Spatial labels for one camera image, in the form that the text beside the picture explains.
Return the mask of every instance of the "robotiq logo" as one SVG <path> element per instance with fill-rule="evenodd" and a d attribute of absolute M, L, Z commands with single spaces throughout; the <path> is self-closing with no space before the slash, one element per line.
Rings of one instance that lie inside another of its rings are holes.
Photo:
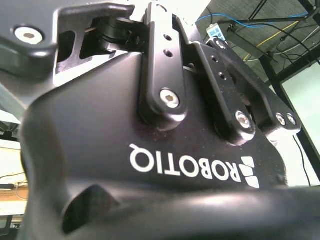
<path fill-rule="evenodd" d="M 255 163 L 254 159 L 251 156 L 241 157 L 243 164 L 239 164 L 237 166 L 237 164 L 235 163 L 222 162 L 219 160 L 214 160 L 210 165 L 209 160 L 206 158 L 201 158 L 199 161 L 196 161 L 193 157 L 186 155 L 180 158 L 179 169 L 175 169 L 174 156 L 172 153 L 168 153 L 167 159 L 169 163 L 169 169 L 163 169 L 163 158 L 162 153 L 160 151 L 156 151 L 154 157 L 154 155 L 147 149 L 138 147 L 134 144 L 131 144 L 130 148 L 133 149 L 133 151 L 130 154 L 130 163 L 132 167 L 140 173 L 148 173 L 152 169 L 154 169 L 156 165 L 158 174 L 165 174 L 171 176 L 181 176 L 181 174 L 183 174 L 189 178 L 195 178 L 199 174 L 201 174 L 205 179 L 209 180 L 213 180 L 215 177 L 218 180 L 227 181 L 231 178 L 233 181 L 241 183 L 241 178 L 238 169 L 239 166 L 240 171 L 245 177 L 246 183 L 250 187 L 256 189 L 260 187 L 258 178 L 254 176 L 253 169 L 255 168 Z M 144 158 L 147 157 L 147 165 L 144 164 L 144 166 L 141 166 L 138 164 L 138 155 L 145 155 Z M 194 169 L 192 171 L 188 171 L 185 168 L 185 163 L 188 161 L 194 166 Z"/>

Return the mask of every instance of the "white wall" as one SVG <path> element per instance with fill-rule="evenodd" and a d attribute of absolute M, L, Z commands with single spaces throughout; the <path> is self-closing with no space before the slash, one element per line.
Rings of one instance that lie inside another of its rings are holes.
<path fill-rule="evenodd" d="M 320 66 L 314 64 L 283 84 L 314 145 L 320 150 Z M 289 186 L 307 186 L 302 157 L 292 137 L 281 139 L 277 146 L 287 168 Z M 320 185 L 306 153 L 305 168 L 311 185 Z"/>

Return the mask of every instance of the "ceiling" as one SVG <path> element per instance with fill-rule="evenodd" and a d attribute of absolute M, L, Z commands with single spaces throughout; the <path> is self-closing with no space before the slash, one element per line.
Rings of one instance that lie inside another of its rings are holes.
<path fill-rule="evenodd" d="M 315 0 L 309 0 L 309 2 L 313 5 L 315 5 Z M 260 3 L 260 0 L 212 0 L 210 4 L 208 5 L 208 8 L 210 11 L 215 13 L 223 13 L 227 14 L 237 20 L 243 20 L 248 19 L 250 15 L 253 13 L 255 8 Z M 255 17 L 255 19 L 270 19 L 270 18 L 287 18 L 292 15 L 298 15 L 306 13 L 306 10 L 302 7 L 302 5 L 298 2 L 298 0 L 268 0 L 262 10 L 258 13 L 258 15 Z M 206 16 L 210 14 L 209 11 L 206 9 L 201 17 Z M 222 20 L 228 20 L 226 17 L 222 16 L 213 16 L 213 23 L 216 23 L 218 21 Z M 273 25 L 278 28 L 285 28 L 288 25 L 292 24 L 293 22 L 278 22 L 274 23 Z M 205 38 L 207 31 L 206 29 L 211 24 L 211 18 L 207 17 L 204 18 L 196 23 L 202 38 Z M 304 40 L 313 30 L 317 28 L 316 22 L 309 18 L 308 20 L 304 20 L 302 22 L 299 22 L 298 26 L 296 28 L 305 27 L 305 26 L 312 26 L 312 27 L 306 27 L 299 30 L 296 30 L 292 33 L 294 37 L 299 39 L 300 41 Z M 275 33 L 277 33 L 278 30 L 274 29 L 273 27 L 269 26 L 263 26 L 262 28 L 245 28 L 241 31 L 239 31 L 239 35 L 243 38 L 245 38 L 247 41 L 252 43 L 253 45 L 258 45 L 264 40 L 268 39 Z M 281 33 L 274 37 L 273 39 L 269 40 L 265 44 L 261 45 L 259 47 L 264 52 L 275 52 L 278 53 L 276 46 L 281 42 L 281 37 L 285 36 L 284 33 Z M 316 32 L 315 35 L 313 35 L 310 39 L 304 42 L 304 44 L 310 48 L 314 45 L 316 45 L 320 40 L 320 29 L 319 32 Z M 233 50 L 238 54 L 242 59 L 244 59 L 247 56 L 247 52 L 242 50 L 240 47 L 235 46 L 232 42 L 228 41 L 230 47 L 234 47 Z M 280 50 L 284 50 L 290 47 L 293 47 L 297 45 L 297 42 L 287 37 L 285 41 L 283 41 L 279 45 Z M 299 46 L 292 50 L 291 52 L 288 52 L 287 54 L 298 54 L 301 55 L 305 52 L 305 48 L 302 46 Z M 291 59 L 298 58 L 298 56 L 289 56 Z M 289 66 L 291 63 L 289 60 L 285 60 L 280 55 L 274 56 L 274 60 L 272 61 L 272 65 L 276 71 L 276 73 L 283 70 L 284 67 Z M 264 81 L 266 82 L 268 80 L 268 77 L 266 76 L 266 73 L 264 72 L 261 64 L 259 61 L 252 61 L 247 62 L 248 66 Z"/>

